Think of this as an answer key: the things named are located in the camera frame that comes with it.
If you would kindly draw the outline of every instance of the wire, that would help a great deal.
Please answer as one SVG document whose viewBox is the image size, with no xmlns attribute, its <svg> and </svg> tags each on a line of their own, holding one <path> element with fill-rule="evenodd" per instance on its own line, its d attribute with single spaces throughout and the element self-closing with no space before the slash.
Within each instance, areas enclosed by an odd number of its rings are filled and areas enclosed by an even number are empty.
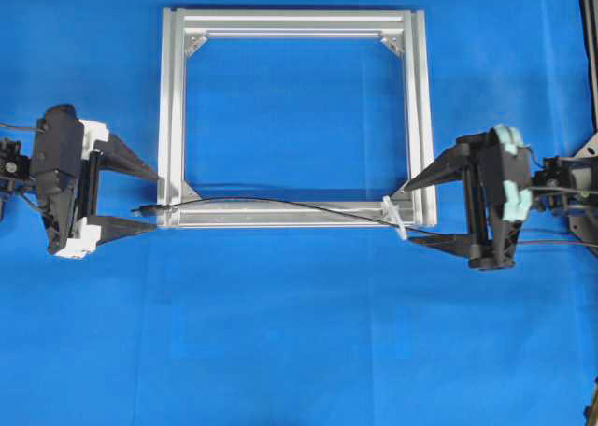
<svg viewBox="0 0 598 426">
<path fill-rule="evenodd" d="M 42 129 L 38 129 L 37 127 L 23 127 L 20 125 L 4 124 L 3 122 L 0 122 L 0 128 L 7 130 L 17 130 L 20 132 L 43 132 Z"/>
<path fill-rule="evenodd" d="M 395 224 L 395 223 L 392 223 L 392 222 L 386 222 L 385 220 L 367 218 L 366 216 L 359 216 L 357 214 L 346 213 L 346 212 L 343 212 L 343 211 L 336 211 L 334 209 L 325 208 L 323 206 L 315 206 L 315 205 L 311 205 L 311 204 L 305 204 L 303 202 L 291 202 L 289 200 L 270 199 L 270 198 L 265 198 L 265 197 L 237 197 L 237 196 L 230 196 L 230 197 L 210 197 L 210 198 L 207 198 L 207 199 L 192 200 L 192 201 L 182 202 L 180 204 L 174 204 L 174 205 L 170 205 L 170 206 L 159 206 L 159 205 L 142 206 L 139 209 L 134 209 L 132 211 L 136 215 L 145 215 L 145 216 L 148 216 L 148 215 L 150 215 L 150 213 L 151 214 L 155 214 L 156 210 L 160 210 L 160 209 L 176 208 L 176 207 L 179 207 L 179 206 L 185 206 L 185 205 L 191 205 L 191 204 L 202 204 L 202 203 L 208 203 L 208 202 L 224 202 L 224 201 L 231 201 L 231 200 L 232 201 L 234 201 L 234 200 L 250 200 L 251 201 L 252 200 L 252 201 L 258 201 L 258 202 L 272 202 L 272 203 L 279 203 L 279 204 L 285 204 L 285 205 L 291 205 L 291 206 L 300 206 L 300 207 L 303 207 L 303 208 L 317 209 L 318 211 L 323 211 L 323 212 L 326 212 L 326 213 L 336 214 L 338 216 L 344 216 L 344 217 L 347 217 L 347 218 L 353 218 L 353 219 L 359 219 L 359 220 L 368 220 L 370 222 L 378 223 L 380 225 L 385 225 L 385 226 L 392 227 L 392 228 L 398 228 L 399 227 L 398 224 Z M 408 231 L 410 231 L 410 232 L 415 232 L 415 233 L 420 233 L 420 234 L 427 234 L 427 235 L 434 235 L 434 236 L 443 236 L 444 235 L 444 234 L 440 234 L 440 233 L 428 232 L 428 231 L 425 231 L 425 230 L 420 230 L 420 229 L 413 228 L 413 227 L 406 227 L 406 229 Z M 543 230 L 543 229 L 524 229 L 522 231 L 523 232 L 527 231 L 527 232 L 553 233 L 553 234 L 568 234 L 567 232 L 557 232 L 557 231 L 553 231 L 553 230 Z M 546 240 L 545 239 L 541 239 L 541 240 L 533 240 L 533 241 L 519 241 L 517 243 L 512 244 L 511 247 L 518 246 L 518 245 L 522 245 L 522 246 L 533 246 L 533 245 L 537 245 L 537 246 L 541 246 L 541 245 L 571 245 L 571 246 L 585 246 L 585 247 L 598 248 L 598 244 L 593 244 L 591 242 L 550 240 L 550 239 L 546 239 Z"/>
<path fill-rule="evenodd" d="M 598 195 L 598 191 L 591 191 L 591 190 L 576 190 L 575 188 L 566 188 L 564 186 L 528 186 L 528 190 L 532 191 L 551 191 L 551 192 L 567 192 L 572 194 L 592 194 Z"/>
<path fill-rule="evenodd" d="M 366 216 L 359 216 L 357 214 L 346 213 L 344 211 L 336 211 L 335 209 L 326 208 L 324 206 L 305 204 L 303 202 L 291 202 L 289 200 L 283 200 L 283 199 L 270 199 L 270 198 L 265 198 L 265 197 L 237 197 L 237 196 L 209 197 L 207 199 L 191 200 L 188 202 L 182 202 L 180 204 L 174 204 L 174 205 L 169 205 L 169 206 L 158 206 L 158 205 L 142 206 L 139 209 L 134 209 L 133 213 L 136 215 L 141 215 L 141 216 L 152 215 L 152 214 L 155 214 L 155 211 L 157 209 L 159 210 L 159 209 L 177 208 L 179 206 L 185 206 L 185 205 L 191 205 L 191 204 L 202 204 L 202 203 L 208 203 L 208 202 L 225 202 L 225 201 L 234 201 L 234 200 L 272 202 L 272 203 L 278 203 L 278 204 L 284 204 L 284 205 L 300 206 L 303 208 L 316 209 L 318 211 L 322 211 L 325 213 L 336 214 L 337 216 L 344 216 L 346 218 L 352 218 L 352 219 L 358 219 L 358 220 L 367 220 L 367 221 L 370 221 L 373 223 L 378 223 L 380 225 L 385 225 L 387 227 L 399 228 L 398 224 L 392 223 L 392 222 L 387 222 L 385 220 L 367 218 Z M 406 229 L 410 232 L 415 232 L 415 233 L 420 233 L 420 234 L 438 235 L 438 236 L 442 235 L 440 233 L 427 232 L 427 231 L 419 230 L 417 228 L 412 228 L 412 227 L 406 227 Z"/>
<path fill-rule="evenodd" d="M 561 241 L 561 240 L 551 240 L 551 239 L 541 239 L 541 240 L 537 240 L 537 241 L 520 241 L 520 242 L 518 242 L 518 245 L 520 245 L 520 246 L 563 245 L 563 246 L 584 246 L 584 247 L 598 248 L 598 244 L 594 244 L 592 242 Z"/>
<path fill-rule="evenodd" d="M 25 194 L 23 194 L 22 192 L 19 192 L 19 196 L 35 212 L 37 212 L 37 213 L 39 213 L 41 215 L 46 214 L 46 210 L 44 208 L 42 208 L 41 206 L 38 206 L 38 205 L 34 204 L 31 200 L 29 200 L 29 198 Z"/>
<path fill-rule="evenodd" d="M 530 155 L 532 155 L 532 161 L 534 162 L 534 164 L 538 166 L 540 169 L 546 169 L 546 167 L 543 164 L 541 164 L 537 158 L 535 158 L 535 153 L 532 147 L 526 146 L 525 148 L 530 151 Z"/>
<path fill-rule="evenodd" d="M 546 233 L 546 234 L 557 234 L 560 236 L 569 236 L 570 232 L 559 231 L 559 230 L 549 230 L 547 228 L 522 228 L 520 229 L 522 233 L 530 232 L 530 233 Z"/>
</svg>

